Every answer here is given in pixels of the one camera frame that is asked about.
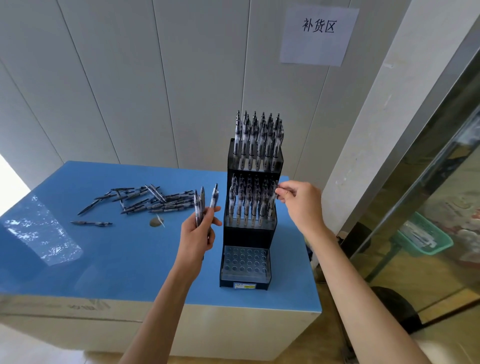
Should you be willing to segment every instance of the pile of pens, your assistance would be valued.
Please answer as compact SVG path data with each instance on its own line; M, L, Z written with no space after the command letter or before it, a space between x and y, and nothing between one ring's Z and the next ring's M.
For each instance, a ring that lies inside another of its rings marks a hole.
M215 187L212 192L212 199L210 200L210 208L215 208L218 203L218 183L215 183ZM195 205L195 222L197 227L202 223L205 212L205 189L202 186L200 195L197 190L193 194L193 204Z
M151 213L158 212L172 212L172 211L182 211L189 207L194 207L194 192L193 190L184 191L178 194L169 194L163 195L159 191L160 187L155 187L154 185L145 185L143 187L122 187L122 188L112 188L103 196L95 197L94 201L80 211L77 215L82 215L87 211L90 211L93 207L98 205L101 201L107 201L112 197L111 201L119 201L121 205L121 214L132 214L136 212L148 211ZM153 197L149 196L142 199L131 205L125 205L127 201L133 200L140 196L146 194L151 194ZM102 221L71 221L72 224L76 225L95 225L95 226L110 226L111 222L102 222Z
M283 136L284 130L280 114L274 121L272 114L266 120L263 112L261 120L258 121L256 111L252 120L250 120L250 115L245 112L242 120L240 111L238 111L233 145L233 155L240 156L238 169L244 170L247 160L248 170L252 170L253 165L255 165L255 170L260 170L262 161L264 162L264 171L275 169Z
M268 181L267 178L263 180L262 186L258 177L255 181L249 176L245 181L244 177L240 175L237 177L233 175L230 190L228 191L228 215L230 224L232 225L233 216L236 216L237 226L247 226L249 222L250 212L252 213L251 221L252 227L255 226L258 214L258 223L261 226L264 219L272 219L275 208L275 189L278 181Z

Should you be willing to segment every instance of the table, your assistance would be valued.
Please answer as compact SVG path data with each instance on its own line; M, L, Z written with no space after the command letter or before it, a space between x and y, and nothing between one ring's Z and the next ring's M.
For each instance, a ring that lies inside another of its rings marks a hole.
M111 188L153 183L165 194L218 183L227 173L69 161L0 218L0 322L58 347L123 352L173 265L180 225L193 209L121 215L118 202L77 213ZM206 252L172 355L272 360L322 311L302 234L276 203L267 291L219 286L223 228ZM217 213L222 220L223 211ZM77 226L72 220L109 221Z

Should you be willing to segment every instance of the black pen holder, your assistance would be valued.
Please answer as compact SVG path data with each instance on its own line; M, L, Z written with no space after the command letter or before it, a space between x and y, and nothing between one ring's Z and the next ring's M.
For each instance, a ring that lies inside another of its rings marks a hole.
M256 154L236 156L233 154L233 145L234 139L231 139L228 151L220 286L267 290L272 276L269 249L277 224L276 208L274 207L271 217L262 218L257 214L256 218L252 219L251 213L245 216L244 212L240 216L229 215L228 192L234 175L238 180L240 177L245 180L251 177L252 181L258 178L260 185L265 179L278 181L283 167L283 154L280 148L277 158L260 159Z

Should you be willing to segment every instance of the person's left hand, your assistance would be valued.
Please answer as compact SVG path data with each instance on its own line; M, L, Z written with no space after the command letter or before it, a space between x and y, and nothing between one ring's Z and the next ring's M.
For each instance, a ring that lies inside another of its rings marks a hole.
M220 206L215 207L215 212L217 211L220 211ZM190 283L200 273L205 252L213 247L215 233L210 228L212 224L222 226L221 221L214 217L213 209L207 207L199 227L195 222L195 213L181 225L179 250L173 267L186 275Z

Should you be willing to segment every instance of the hand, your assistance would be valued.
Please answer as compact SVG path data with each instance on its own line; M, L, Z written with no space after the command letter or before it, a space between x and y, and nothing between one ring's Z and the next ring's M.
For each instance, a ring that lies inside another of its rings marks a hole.
M322 215L320 189L308 182L285 181L278 185L275 193L287 205L290 218L303 235L329 232Z
M217 211L220 211L220 206L215 207L215 212ZM200 273L205 252L213 247L215 233L210 228L212 224L222 226L220 220L214 217L214 210L207 207L199 227L195 222L195 213L181 225L179 250L173 268L185 274L190 283Z

